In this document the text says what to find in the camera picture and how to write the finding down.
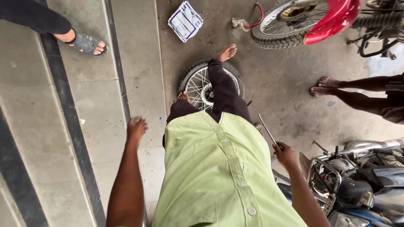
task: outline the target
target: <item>dark trousers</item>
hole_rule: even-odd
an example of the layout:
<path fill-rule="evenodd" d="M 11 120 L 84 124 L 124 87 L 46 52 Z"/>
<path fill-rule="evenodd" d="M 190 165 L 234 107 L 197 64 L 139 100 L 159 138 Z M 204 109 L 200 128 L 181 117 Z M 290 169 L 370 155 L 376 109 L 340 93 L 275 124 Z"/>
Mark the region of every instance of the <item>dark trousers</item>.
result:
<path fill-rule="evenodd" d="M 72 28 L 65 17 L 34 0 L 0 0 L 0 19 L 30 27 L 40 34 L 66 34 Z"/>
<path fill-rule="evenodd" d="M 213 109 L 209 115 L 219 123 L 222 112 L 238 115 L 253 124 L 247 103 L 238 95 L 234 81 L 222 68 L 222 62 L 216 59 L 208 61 L 208 77 L 215 95 Z M 167 124 L 175 118 L 199 112 L 196 107 L 184 99 L 180 99 L 171 105 Z"/>

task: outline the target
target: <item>black floor strip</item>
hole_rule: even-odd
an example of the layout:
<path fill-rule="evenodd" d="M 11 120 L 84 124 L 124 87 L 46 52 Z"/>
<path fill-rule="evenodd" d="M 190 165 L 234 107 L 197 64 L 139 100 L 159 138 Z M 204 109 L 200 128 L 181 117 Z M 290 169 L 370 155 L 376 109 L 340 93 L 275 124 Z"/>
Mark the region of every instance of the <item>black floor strip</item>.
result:
<path fill-rule="evenodd" d="M 119 86 L 121 89 L 122 104 L 124 106 L 126 123 L 128 123 L 130 120 L 129 102 L 128 102 L 128 96 L 126 94 L 124 71 L 122 69 L 121 55 L 119 53 L 118 37 L 116 36 L 115 20 L 114 20 L 114 13 L 112 12 L 111 0 L 105 0 L 105 4 L 106 4 L 107 15 L 108 15 L 108 19 L 109 19 L 108 21 L 109 21 L 109 30 L 111 32 L 112 47 L 114 49 L 116 71 L 118 73 Z M 144 212 L 144 224 L 145 224 L 145 227 L 148 227 L 149 221 L 147 219 L 146 204 L 144 204 L 144 211 L 145 211 Z"/>
<path fill-rule="evenodd" d="M 93 166 L 91 165 L 90 156 L 88 155 L 87 146 L 78 120 L 72 91 L 70 90 L 69 81 L 67 80 L 65 66 L 60 55 L 59 46 L 56 39 L 51 34 L 41 34 L 41 41 L 46 58 L 48 59 L 53 81 L 55 82 L 56 91 L 66 119 L 67 129 L 72 139 L 78 165 L 86 185 L 87 193 L 90 197 L 97 226 L 104 227 L 106 221 L 105 213 L 97 182 L 95 181 Z"/>
<path fill-rule="evenodd" d="M 0 173 L 6 181 L 7 187 L 27 227 L 48 227 L 48 220 L 45 217 L 1 108 Z"/>

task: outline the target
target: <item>red cable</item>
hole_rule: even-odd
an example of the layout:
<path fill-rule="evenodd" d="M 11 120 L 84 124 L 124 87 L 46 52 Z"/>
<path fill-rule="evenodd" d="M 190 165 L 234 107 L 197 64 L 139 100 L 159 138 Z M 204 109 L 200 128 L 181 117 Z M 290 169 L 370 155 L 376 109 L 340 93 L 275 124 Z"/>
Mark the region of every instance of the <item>red cable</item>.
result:
<path fill-rule="evenodd" d="M 264 19 L 264 11 L 262 11 L 262 8 L 258 3 L 255 3 L 255 4 L 258 6 L 259 10 L 261 10 L 261 20 L 259 20 L 259 22 L 256 23 L 256 24 L 253 24 L 253 25 L 250 25 L 250 26 L 244 26 L 244 28 L 255 27 L 255 26 L 259 25 L 262 22 L 262 20 Z"/>

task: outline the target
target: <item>gray sandal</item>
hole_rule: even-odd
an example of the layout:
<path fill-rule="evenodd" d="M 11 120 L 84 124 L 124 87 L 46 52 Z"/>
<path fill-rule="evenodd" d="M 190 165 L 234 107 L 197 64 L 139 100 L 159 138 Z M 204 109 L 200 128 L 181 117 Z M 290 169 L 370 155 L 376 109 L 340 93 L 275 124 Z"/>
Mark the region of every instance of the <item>gray sandal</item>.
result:
<path fill-rule="evenodd" d="M 74 49 L 79 51 L 83 50 L 83 53 L 95 57 L 102 56 L 108 51 L 107 44 L 105 44 L 104 50 L 99 55 L 95 55 L 94 51 L 101 40 L 98 40 L 92 36 L 88 36 L 83 33 L 76 32 L 76 30 L 74 30 L 74 32 L 76 33 L 75 40 L 73 42 L 66 43 L 68 45 L 73 44 L 73 46 L 71 47 L 73 47 Z"/>

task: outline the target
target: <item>red motorcycle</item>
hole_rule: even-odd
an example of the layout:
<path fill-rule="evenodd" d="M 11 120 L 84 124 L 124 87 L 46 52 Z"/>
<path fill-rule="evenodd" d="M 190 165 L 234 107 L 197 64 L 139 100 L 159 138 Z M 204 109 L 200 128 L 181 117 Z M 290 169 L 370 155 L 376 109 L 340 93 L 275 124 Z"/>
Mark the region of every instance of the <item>red motorcycle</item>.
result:
<path fill-rule="evenodd" d="M 252 27 L 251 36 L 261 48 L 282 49 L 311 45 L 350 27 L 359 29 L 360 34 L 364 30 L 359 38 L 347 42 L 355 43 L 362 57 L 382 54 L 394 60 L 389 49 L 404 42 L 402 2 L 369 0 L 368 9 L 362 9 L 362 0 L 285 0 L 265 14 L 261 12 L 261 22 Z M 382 42 L 382 48 L 365 54 L 369 42 Z"/>

